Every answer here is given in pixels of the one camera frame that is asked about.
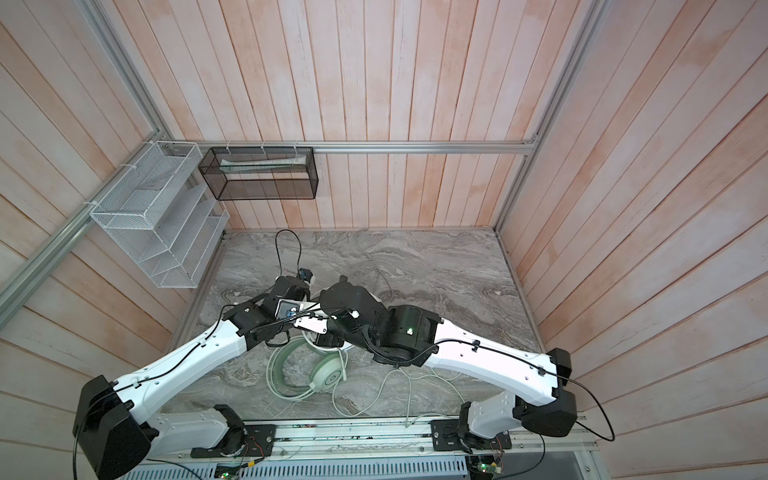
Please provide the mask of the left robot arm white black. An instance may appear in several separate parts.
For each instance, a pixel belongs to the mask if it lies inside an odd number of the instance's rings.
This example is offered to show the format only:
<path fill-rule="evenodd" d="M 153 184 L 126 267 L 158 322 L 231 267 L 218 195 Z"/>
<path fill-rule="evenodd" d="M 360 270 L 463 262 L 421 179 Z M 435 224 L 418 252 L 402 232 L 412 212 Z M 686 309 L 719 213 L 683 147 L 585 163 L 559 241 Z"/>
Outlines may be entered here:
<path fill-rule="evenodd" d="M 85 455 L 99 479 L 117 479 L 162 451 L 240 455 L 247 447 L 245 426 L 225 405 L 179 420 L 160 421 L 155 415 L 211 370 L 289 330 L 293 323 L 279 317 L 279 302 L 309 296 L 307 281 L 280 276 L 272 287 L 221 313 L 213 326 L 150 365 L 113 381 L 102 375 L 89 380 L 73 424 L 74 453 Z"/>

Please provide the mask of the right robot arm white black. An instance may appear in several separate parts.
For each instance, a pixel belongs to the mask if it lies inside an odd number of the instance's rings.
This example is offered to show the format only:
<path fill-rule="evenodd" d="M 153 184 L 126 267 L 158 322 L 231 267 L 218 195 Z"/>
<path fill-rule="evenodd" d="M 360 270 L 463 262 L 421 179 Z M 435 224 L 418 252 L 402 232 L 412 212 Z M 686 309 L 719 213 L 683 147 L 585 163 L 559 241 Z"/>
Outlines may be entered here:
<path fill-rule="evenodd" d="M 569 352 L 518 350 L 477 336 L 435 312 L 413 305 L 385 307 L 346 278 L 323 290 L 319 303 L 328 334 L 394 367 L 450 370 L 500 388 L 460 412 L 459 433 L 483 439 L 522 427 L 542 436 L 567 436 L 577 420 L 576 398 L 566 385 Z"/>

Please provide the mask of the white headphones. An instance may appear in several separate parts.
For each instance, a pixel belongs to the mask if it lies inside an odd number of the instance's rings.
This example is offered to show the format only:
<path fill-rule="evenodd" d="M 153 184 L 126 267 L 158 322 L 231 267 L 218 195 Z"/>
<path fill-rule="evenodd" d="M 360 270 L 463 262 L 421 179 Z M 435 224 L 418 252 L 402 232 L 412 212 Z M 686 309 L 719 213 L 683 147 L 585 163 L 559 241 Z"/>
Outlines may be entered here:
<path fill-rule="evenodd" d="M 333 339 L 326 341 L 322 334 L 316 332 L 304 329 L 299 329 L 299 332 L 309 346 L 317 352 L 339 353 L 349 351 L 353 348 L 353 345 L 346 341 L 343 341 L 340 345 Z"/>

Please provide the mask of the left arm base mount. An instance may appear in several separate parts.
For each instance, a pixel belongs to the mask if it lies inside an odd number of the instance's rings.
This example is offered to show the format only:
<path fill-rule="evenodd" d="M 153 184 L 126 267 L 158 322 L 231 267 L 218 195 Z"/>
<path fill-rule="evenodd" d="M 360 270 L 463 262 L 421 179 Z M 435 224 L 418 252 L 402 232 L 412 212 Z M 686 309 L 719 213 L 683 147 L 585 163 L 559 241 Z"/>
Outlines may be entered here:
<path fill-rule="evenodd" d="M 213 410 L 226 421 L 227 430 L 219 442 L 209 448 L 193 448 L 192 458 L 223 458 L 236 456 L 269 457 L 276 439 L 275 424 L 246 424 L 226 404 L 216 404 Z"/>

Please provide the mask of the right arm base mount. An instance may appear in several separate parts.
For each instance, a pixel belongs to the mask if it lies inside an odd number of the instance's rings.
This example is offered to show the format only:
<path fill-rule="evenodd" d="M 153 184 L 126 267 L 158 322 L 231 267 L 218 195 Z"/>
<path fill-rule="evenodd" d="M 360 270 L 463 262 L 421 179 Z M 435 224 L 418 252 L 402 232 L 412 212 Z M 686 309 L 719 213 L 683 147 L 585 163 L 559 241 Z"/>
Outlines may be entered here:
<path fill-rule="evenodd" d="M 461 405 L 457 419 L 432 420 L 430 422 L 433 449 L 438 452 L 509 449 L 512 442 L 508 433 L 501 432 L 492 439 L 485 439 L 470 432 L 468 426 L 471 403 Z"/>

